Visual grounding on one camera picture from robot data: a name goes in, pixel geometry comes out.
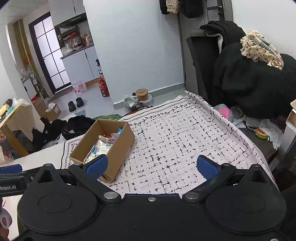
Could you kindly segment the person's hand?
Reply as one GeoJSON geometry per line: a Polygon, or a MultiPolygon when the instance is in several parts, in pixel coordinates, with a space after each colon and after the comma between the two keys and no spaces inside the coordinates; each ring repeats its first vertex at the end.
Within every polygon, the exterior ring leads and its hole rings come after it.
{"type": "Polygon", "coordinates": [[[6,240],[9,241],[9,227],[12,224],[12,217],[10,215],[10,213],[3,208],[3,199],[1,198],[1,204],[0,204],[0,208],[1,208],[1,212],[0,212],[0,222],[1,222],[1,240],[6,240]]]}

